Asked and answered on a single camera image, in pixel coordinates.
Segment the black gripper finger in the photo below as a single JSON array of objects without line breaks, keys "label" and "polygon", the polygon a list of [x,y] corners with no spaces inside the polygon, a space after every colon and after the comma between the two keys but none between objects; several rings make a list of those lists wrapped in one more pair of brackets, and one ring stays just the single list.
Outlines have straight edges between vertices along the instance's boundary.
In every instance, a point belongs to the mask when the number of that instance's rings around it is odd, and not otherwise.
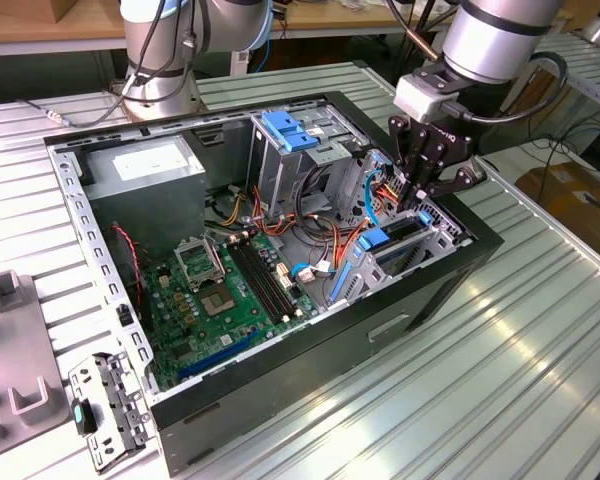
[{"label": "black gripper finger", "polygon": [[404,178],[398,192],[399,208],[407,209],[417,186],[421,124],[407,116],[393,115],[389,117],[388,127],[394,144],[393,164]]},{"label": "black gripper finger", "polygon": [[472,189],[485,180],[485,169],[475,157],[470,157],[454,165],[432,169],[416,182],[415,198],[424,201],[455,194]]}]

